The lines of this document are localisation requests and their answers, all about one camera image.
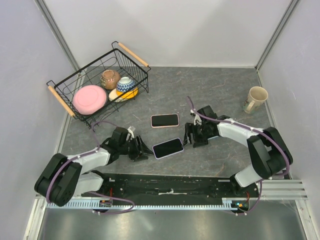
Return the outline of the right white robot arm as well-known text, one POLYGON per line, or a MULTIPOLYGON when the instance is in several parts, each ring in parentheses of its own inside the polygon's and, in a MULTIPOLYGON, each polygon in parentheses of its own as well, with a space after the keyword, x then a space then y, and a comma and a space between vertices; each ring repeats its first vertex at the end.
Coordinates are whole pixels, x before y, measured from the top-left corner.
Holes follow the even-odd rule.
POLYGON ((190 114, 194 120, 185 124, 184 145, 199 148, 222 137, 248 149, 251 164, 230 177, 229 191, 233 196, 242 196, 253 183, 289 172, 293 157, 276 128, 255 128, 226 115, 217 116, 209 105, 199 110, 192 107, 190 114))

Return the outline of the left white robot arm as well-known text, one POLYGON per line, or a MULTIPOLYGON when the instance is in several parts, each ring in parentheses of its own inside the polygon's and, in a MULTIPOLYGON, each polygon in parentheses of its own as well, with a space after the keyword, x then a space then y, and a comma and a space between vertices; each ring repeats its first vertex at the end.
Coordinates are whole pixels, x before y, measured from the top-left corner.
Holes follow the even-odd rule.
POLYGON ((120 156, 128 156, 135 162, 153 154, 134 130, 134 127, 116 127, 111 137, 90 151, 69 156, 54 154, 35 182, 34 190, 59 207, 87 192, 106 196, 110 185, 100 173, 94 172, 95 168, 107 166, 120 156))

